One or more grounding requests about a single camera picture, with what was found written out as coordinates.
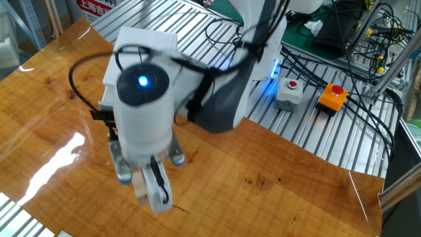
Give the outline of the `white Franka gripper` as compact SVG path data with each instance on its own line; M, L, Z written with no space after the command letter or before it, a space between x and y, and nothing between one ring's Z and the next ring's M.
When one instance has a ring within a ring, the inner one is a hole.
M172 207L172 190L164 165L153 161L141 169L152 212L162 213Z

